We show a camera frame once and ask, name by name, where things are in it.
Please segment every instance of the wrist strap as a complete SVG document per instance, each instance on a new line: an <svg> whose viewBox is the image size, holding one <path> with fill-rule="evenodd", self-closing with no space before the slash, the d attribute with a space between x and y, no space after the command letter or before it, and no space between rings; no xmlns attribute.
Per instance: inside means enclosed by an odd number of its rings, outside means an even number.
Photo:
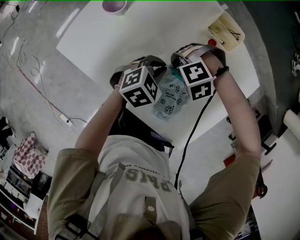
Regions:
<svg viewBox="0 0 300 240"><path fill-rule="evenodd" d="M219 68L217 70L217 73L214 75L213 80L215 80L217 77L220 77L226 71L229 71L229 67L228 66L225 66L223 68Z"/></svg>

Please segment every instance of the man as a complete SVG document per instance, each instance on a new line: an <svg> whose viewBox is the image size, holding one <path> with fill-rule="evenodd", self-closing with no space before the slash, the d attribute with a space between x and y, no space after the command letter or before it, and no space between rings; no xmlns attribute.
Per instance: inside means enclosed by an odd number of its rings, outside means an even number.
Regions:
<svg viewBox="0 0 300 240"><path fill-rule="evenodd" d="M202 59L212 75L223 67L210 52ZM87 205L91 195L93 201L85 215L89 236L96 239L195 239L190 234L193 225L197 230L193 233L204 239L234 239L245 224L255 189L260 133L230 73L214 80L214 86L231 119L239 153L233 164L210 178L189 208L169 182L166 153L134 137L108 136L122 107L116 88L82 131L75 148L58 154L48 201L50 239L62 233L71 216L84 215L83 204ZM99 155L100 170L106 176L94 190Z"/></svg>

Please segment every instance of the table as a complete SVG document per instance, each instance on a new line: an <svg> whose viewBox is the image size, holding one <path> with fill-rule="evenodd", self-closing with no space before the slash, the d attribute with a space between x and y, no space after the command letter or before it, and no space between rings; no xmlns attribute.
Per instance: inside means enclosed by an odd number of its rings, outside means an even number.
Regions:
<svg viewBox="0 0 300 240"><path fill-rule="evenodd" d="M112 91L115 68L147 55L170 63L171 54L192 42L207 43L207 27L223 10L216 1L136 1L123 16L106 14L102 2L91 1L76 17L57 49L92 80L105 101ZM258 87L255 68L244 44L226 55L227 65L246 97ZM185 105L169 122L151 114L151 106L127 108L176 148L184 147L206 99ZM204 112L191 142L212 128L227 112L216 94Z"/></svg>

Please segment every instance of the printed plastic bag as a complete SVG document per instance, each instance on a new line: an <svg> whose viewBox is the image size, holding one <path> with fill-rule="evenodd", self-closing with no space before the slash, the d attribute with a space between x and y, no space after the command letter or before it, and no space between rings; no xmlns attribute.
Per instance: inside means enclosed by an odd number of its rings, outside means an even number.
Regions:
<svg viewBox="0 0 300 240"><path fill-rule="evenodd" d="M160 119L169 121L189 101L188 93L182 77L172 67L168 68L164 77L158 83L158 87L162 95L154 104L152 113Z"/></svg>

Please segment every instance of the purple bowl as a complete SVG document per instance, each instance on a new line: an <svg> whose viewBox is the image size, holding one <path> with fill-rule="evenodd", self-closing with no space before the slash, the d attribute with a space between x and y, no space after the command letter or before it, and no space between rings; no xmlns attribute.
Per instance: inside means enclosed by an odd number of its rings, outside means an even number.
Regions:
<svg viewBox="0 0 300 240"><path fill-rule="evenodd" d="M123 15L126 12L127 1L103 1L105 12L112 15Z"/></svg>

